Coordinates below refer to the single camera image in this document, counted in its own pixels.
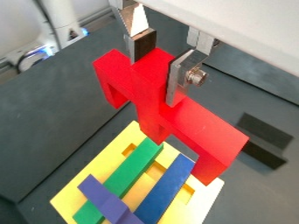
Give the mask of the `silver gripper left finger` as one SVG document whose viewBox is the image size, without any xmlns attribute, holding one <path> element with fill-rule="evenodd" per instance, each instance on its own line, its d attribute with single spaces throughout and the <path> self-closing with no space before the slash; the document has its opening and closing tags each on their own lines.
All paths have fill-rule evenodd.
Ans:
<svg viewBox="0 0 299 224">
<path fill-rule="evenodd" d="M 136 63 L 155 49 L 156 30 L 148 25 L 145 8 L 139 2 L 108 0 L 108 3 L 123 29 L 131 62 Z"/>
</svg>

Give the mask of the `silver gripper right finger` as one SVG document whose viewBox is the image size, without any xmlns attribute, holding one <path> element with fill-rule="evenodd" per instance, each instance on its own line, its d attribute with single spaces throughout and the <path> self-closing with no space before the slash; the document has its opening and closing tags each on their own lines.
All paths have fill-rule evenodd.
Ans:
<svg viewBox="0 0 299 224">
<path fill-rule="evenodd" d="M 191 46 L 171 62 L 167 78 L 165 104 L 175 107 L 187 96 L 188 86 L 200 86 L 208 74 L 202 64 L 210 57 L 219 41 L 206 32 L 189 27 L 187 44 Z"/>
</svg>

